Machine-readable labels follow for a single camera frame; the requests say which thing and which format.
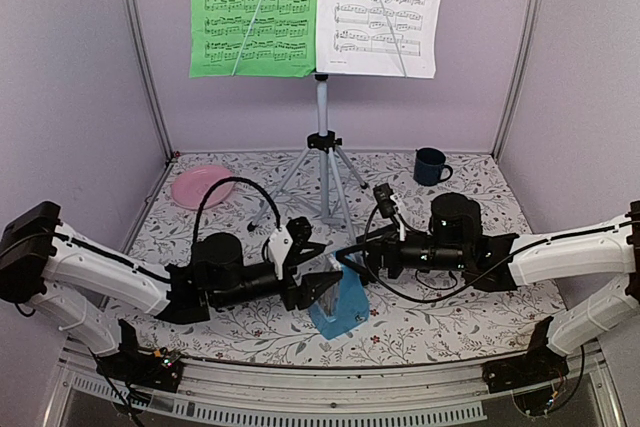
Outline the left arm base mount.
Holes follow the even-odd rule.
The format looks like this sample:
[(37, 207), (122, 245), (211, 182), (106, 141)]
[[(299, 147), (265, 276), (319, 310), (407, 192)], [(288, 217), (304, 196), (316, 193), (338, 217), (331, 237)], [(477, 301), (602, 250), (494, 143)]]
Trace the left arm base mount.
[(108, 378), (122, 381), (128, 387), (145, 387), (176, 393), (181, 383), (184, 364), (155, 354), (119, 351), (109, 356), (95, 356), (97, 371)]

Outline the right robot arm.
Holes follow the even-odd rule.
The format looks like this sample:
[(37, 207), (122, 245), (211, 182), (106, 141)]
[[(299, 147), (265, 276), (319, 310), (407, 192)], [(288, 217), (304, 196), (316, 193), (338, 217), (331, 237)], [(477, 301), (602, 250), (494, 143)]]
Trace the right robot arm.
[(404, 270), (457, 270), (464, 285), (483, 292), (508, 292), (539, 281), (610, 273), (612, 279), (577, 306), (536, 324), (517, 374), (537, 383), (556, 359), (639, 313), (639, 204), (590, 227), (547, 234), (484, 234), (477, 201), (445, 193), (431, 202), (425, 231), (409, 226), (391, 194), (376, 197), (375, 212), (391, 225), (366, 232), (340, 249), (337, 260), (367, 281), (380, 271), (397, 278)]

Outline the pink plate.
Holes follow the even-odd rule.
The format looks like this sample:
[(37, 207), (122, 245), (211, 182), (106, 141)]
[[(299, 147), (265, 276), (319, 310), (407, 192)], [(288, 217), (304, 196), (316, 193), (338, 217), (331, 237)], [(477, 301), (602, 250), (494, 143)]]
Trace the pink plate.
[(190, 168), (179, 174), (171, 184), (171, 199), (179, 207), (196, 211), (211, 186), (232, 176), (232, 172), (221, 165), (202, 165)]

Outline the dark blue mug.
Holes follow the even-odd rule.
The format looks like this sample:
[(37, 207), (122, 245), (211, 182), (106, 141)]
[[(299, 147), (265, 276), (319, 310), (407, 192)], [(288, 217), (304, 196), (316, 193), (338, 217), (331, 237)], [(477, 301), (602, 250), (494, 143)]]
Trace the dark blue mug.
[(422, 186), (435, 186), (449, 180), (453, 169), (446, 164), (445, 154), (435, 148), (423, 147), (415, 152), (413, 179)]

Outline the floral patterned table mat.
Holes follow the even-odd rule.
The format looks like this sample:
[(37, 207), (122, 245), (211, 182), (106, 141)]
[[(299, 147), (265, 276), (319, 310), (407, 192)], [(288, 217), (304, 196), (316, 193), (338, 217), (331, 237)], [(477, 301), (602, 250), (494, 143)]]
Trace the floral patterned table mat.
[[(170, 185), (186, 170), (223, 165), (233, 174), (274, 189), (294, 163), (292, 152), (186, 154), (176, 161), (154, 199), (130, 251), (152, 263), (183, 264), (188, 260), (195, 213), (179, 208)], [(414, 182), (413, 153), (347, 154), (371, 187), (388, 182), (404, 201), (405, 218), (415, 228), (426, 227), (429, 204), (437, 195), (460, 192), (478, 201), (483, 230), (488, 235), (528, 233), (529, 227), (493, 159), (488, 155), (448, 154), (453, 178), (435, 187)], [(260, 260), (261, 242), (274, 225), (267, 213), (255, 232), (246, 229), (260, 209), (261, 197), (238, 186), (222, 204), (205, 211), (200, 238), (231, 232), (243, 244), (245, 264)], [(460, 287), (459, 273), (418, 274), (405, 270), (398, 280), (386, 280), (406, 295), (432, 298)], [(141, 345), (177, 349), (191, 357), (271, 365), (365, 367), (439, 363), (521, 351), (534, 324), (565, 306), (550, 281), (515, 292), (483, 293), (474, 289), (437, 304), (415, 304), (377, 284), (366, 287), (369, 318), (358, 328), (326, 340), (307, 311), (287, 312), (278, 297), (212, 312), (211, 321), (175, 326), (143, 315), (122, 301), (106, 302), (104, 310), (134, 326)]]

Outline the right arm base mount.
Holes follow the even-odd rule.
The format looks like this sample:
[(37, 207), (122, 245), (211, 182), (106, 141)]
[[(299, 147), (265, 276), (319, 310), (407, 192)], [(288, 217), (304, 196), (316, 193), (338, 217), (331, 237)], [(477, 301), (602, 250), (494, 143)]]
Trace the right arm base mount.
[(565, 357), (547, 351), (529, 352), (485, 362), (482, 379), (490, 393), (522, 389), (512, 396), (516, 408), (528, 417), (550, 413), (569, 373)]

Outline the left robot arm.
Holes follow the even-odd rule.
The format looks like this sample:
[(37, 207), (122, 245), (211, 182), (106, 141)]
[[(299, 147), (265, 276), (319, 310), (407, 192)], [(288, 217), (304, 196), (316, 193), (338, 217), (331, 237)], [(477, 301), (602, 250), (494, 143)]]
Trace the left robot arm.
[(114, 320), (85, 291), (120, 300), (162, 322), (206, 322), (212, 309), (278, 297), (286, 310), (304, 310), (343, 277), (339, 270), (299, 276), (300, 264), (325, 250), (311, 241), (304, 217), (275, 229), (265, 260), (247, 265), (238, 237), (214, 233), (196, 241), (184, 266), (127, 256), (78, 233), (43, 201), (11, 221), (1, 234), (1, 298), (47, 316), (60, 331), (84, 343), (128, 381), (148, 373), (135, 329)]

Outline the metal front rail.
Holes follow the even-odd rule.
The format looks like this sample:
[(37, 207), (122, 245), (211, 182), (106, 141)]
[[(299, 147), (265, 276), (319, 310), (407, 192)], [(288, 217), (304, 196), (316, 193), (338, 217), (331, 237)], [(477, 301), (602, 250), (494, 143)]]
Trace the metal front rail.
[(533, 416), (550, 389), (493, 392), (483, 361), (395, 367), (311, 368), (186, 359), (176, 392), (108, 381), (68, 342), (56, 366), (48, 426), (624, 426), (596, 343), (571, 356), (549, 414)]

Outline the blue metronome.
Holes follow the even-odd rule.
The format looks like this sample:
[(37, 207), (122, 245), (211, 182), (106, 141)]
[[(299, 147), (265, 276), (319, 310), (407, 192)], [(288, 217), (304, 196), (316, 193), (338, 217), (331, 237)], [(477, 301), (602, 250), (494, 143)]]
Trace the blue metronome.
[(318, 332), (332, 340), (368, 320), (369, 300), (359, 274), (340, 263), (335, 253), (327, 257), (324, 272), (340, 272), (342, 278), (308, 308), (308, 313)]

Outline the green sheet music page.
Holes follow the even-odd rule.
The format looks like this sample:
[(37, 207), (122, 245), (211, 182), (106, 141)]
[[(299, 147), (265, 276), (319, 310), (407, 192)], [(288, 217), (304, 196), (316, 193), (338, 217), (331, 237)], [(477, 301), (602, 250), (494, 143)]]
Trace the green sheet music page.
[(317, 0), (191, 0), (190, 76), (311, 74), (316, 6)]

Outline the light blue music stand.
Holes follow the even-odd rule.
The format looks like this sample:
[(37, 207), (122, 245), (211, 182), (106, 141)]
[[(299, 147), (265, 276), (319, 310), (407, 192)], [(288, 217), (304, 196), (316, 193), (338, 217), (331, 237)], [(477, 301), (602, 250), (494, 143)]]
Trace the light blue music stand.
[(319, 157), (320, 202), (317, 213), (322, 222), (328, 225), (341, 225), (352, 228), (348, 202), (339, 173), (341, 167), (348, 165), (341, 142), (330, 129), (328, 119), (328, 80), (333, 74), (323, 74), (315, 70), (307, 75), (313, 76), (316, 84), (317, 125), (318, 129), (310, 135), (306, 152), (316, 153)]

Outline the white sheet music page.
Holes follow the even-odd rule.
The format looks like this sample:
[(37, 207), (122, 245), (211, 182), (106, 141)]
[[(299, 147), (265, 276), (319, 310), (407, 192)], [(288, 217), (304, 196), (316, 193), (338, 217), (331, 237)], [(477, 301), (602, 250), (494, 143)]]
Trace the white sheet music page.
[(317, 72), (433, 78), (440, 2), (317, 0)]

